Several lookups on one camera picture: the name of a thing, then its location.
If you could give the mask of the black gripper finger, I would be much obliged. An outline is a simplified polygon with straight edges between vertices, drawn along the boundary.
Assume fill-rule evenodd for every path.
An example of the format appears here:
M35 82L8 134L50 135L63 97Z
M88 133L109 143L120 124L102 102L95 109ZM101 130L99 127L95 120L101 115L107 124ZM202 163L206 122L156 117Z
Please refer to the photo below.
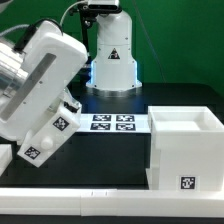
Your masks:
M82 108L81 103L73 98L68 88L64 89L63 101L64 106L72 113L77 113Z

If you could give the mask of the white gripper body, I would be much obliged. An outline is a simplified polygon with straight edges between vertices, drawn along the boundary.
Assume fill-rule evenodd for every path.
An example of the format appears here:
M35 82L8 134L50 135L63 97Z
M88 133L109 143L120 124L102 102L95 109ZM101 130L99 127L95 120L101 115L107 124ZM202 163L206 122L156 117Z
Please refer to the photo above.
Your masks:
M86 61L85 46L50 21L20 53L0 42L0 136L22 140Z

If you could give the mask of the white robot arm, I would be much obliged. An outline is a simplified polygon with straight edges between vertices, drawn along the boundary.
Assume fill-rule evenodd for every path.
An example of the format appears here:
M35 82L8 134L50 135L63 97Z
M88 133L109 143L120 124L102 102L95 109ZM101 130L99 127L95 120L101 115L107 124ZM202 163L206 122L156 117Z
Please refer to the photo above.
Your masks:
M126 92L141 86L132 57L132 21L119 0L79 0L83 23L99 25L97 56L87 85ZM44 18L22 24L13 46L0 42L0 136L21 141L46 111L77 112L66 87L88 62L87 45L66 34L63 23Z

